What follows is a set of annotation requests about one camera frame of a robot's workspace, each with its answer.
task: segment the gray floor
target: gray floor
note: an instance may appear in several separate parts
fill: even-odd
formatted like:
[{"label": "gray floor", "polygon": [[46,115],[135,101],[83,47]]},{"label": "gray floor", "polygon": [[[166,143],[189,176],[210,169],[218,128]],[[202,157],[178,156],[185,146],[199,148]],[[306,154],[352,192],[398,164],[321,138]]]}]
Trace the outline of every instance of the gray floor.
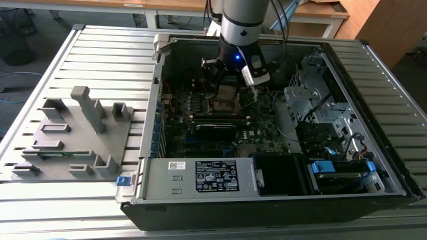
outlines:
[{"label": "gray floor", "polygon": [[[33,20],[38,28],[38,33],[27,36],[27,41],[37,54],[37,59],[33,63],[25,66],[9,66],[0,60],[0,71],[7,72],[37,72],[43,74],[50,66],[55,54],[66,40],[74,24],[135,27],[133,14],[122,13],[98,13],[98,12],[78,12],[61,11],[61,19],[54,20],[47,10],[34,9]],[[171,19],[178,24],[169,24],[166,17],[161,17],[161,27],[178,29],[182,27],[186,30],[202,30],[203,18],[178,17]],[[400,64],[394,68],[394,73],[408,88],[410,94],[417,100],[421,107],[427,111],[427,56],[420,61],[413,61],[410,56],[404,57]],[[7,87],[7,91],[0,93],[0,100],[6,101],[26,101],[33,90],[39,82],[39,77],[35,75],[11,75],[0,78],[0,88]],[[7,131],[14,119],[17,118],[23,104],[7,104],[0,102],[0,130]]]}]

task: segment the warning label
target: warning label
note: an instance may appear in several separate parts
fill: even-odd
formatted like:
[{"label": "warning label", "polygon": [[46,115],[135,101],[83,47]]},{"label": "warning label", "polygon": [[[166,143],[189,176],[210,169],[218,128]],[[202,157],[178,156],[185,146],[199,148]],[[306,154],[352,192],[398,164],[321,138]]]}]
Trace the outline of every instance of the warning label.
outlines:
[{"label": "warning label", "polygon": [[197,161],[195,189],[199,193],[240,191],[237,161]]}]

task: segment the blue tab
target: blue tab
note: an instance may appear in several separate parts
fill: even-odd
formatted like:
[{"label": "blue tab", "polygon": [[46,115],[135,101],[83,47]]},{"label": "blue tab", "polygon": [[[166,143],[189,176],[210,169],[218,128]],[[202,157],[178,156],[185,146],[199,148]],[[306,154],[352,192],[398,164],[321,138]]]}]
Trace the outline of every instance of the blue tab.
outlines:
[{"label": "blue tab", "polygon": [[317,173],[336,173],[336,167],[333,164],[333,161],[329,160],[321,160],[316,161],[312,164],[313,172]]},{"label": "blue tab", "polygon": [[313,172],[317,174],[320,173],[320,168],[318,168],[318,164],[317,163],[313,163],[312,164],[312,169],[313,169]]},{"label": "blue tab", "polygon": [[118,180],[115,181],[115,184],[121,187],[131,186],[133,185],[131,180],[133,178],[130,176],[119,176]]},{"label": "blue tab", "polygon": [[370,170],[372,172],[374,172],[374,171],[377,170],[377,167],[376,167],[376,165],[374,165],[374,162],[372,162],[372,161],[368,162],[368,167],[369,167],[369,170]]},{"label": "blue tab", "polygon": [[332,155],[337,155],[337,151],[334,151],[330,147],[324,147]]}]

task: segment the metal slotted table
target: metal slotted table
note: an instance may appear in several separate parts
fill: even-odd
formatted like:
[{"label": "metal slotted table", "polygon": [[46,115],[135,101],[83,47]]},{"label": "metal slotted table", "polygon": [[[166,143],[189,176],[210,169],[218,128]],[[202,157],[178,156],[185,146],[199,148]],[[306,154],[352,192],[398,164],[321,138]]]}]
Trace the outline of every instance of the metal slotted table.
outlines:
[{"label": "metal slotted table", "polygon": [[[45,98],[70,96],[73,87],[83,85],[91,88],[90,96],[101,99],[103,106],[119,100],[135,108],[122,170],[137,169],[157,64],[153,60],[157,33],[202,35],[199,31],[75,26],[0,144],[0,166],[25,160],[21,153],[33,143],[45,117],[38,110]],[[268,35],[264,38],[277,39]],[[427,118],[372,47],[357,40],[306,37],[292,40],[330,43],[390,141],[421,187],[427,189]],[[78,104],[71,98],[65,102]],[[301,238],[312,239],[310,234],[317,234],[317,238],[360,240],[380,236],[401,239],[409,233],[422,237],[427,233],[426,200],[402,209],[378,211],[353,222],[149,232],[141,231],[127,219],[115,195],[114,182],[5,182],[0,239],[201,239],[302,234]]]}]

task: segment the barcode sticker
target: barcode sticker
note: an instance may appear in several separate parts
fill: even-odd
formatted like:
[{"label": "barcode sticker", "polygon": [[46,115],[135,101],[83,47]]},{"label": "barcode sticker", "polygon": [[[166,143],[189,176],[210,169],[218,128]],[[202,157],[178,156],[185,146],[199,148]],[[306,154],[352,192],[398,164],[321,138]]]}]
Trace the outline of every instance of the barcode sticker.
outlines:
[{"label": "barcode sticker", "polygon": [[170,170],[185,170],[186,169],[186,162],[185,161],[170,161],[167,169],[170,169]]},{"label": "barcode sticker", "polygon": [[142,4],[123,4],[126,7],[135,7],[135,8],[142,8]]}]

